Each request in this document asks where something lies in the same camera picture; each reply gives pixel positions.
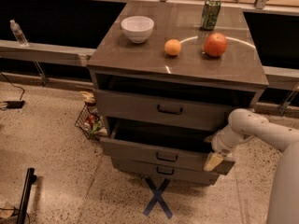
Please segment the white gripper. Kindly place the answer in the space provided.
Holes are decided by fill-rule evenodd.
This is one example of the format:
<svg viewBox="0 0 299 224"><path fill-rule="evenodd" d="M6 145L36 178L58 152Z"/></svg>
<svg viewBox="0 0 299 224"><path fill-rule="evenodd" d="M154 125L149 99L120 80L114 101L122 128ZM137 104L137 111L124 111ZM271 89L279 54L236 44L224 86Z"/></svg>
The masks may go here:
<svg viewBox="0 0 299 224"><path fill-rule="evenodd" d="M235 132L230 125L204 138L205 143L211 143L212 149L216 152L210 152L204 164L204 170L211 172L223 162L223 156L233 153L237 145L246 140L242 133Z"/></svg>

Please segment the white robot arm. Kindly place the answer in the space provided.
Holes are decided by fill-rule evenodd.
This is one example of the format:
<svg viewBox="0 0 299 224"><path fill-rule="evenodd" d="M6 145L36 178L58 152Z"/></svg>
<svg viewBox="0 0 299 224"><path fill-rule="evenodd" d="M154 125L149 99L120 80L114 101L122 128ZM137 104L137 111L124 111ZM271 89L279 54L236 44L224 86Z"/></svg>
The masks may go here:
<svg viewBox="0 0 299 224"><path fill-rule="evenodd" d="M299 224L299 131L269 122L247 109L230 113L228 124L211 139L212 152L204 164L214 170L237 145L257 137L282 152L273 180L266 224Z"/></svg>

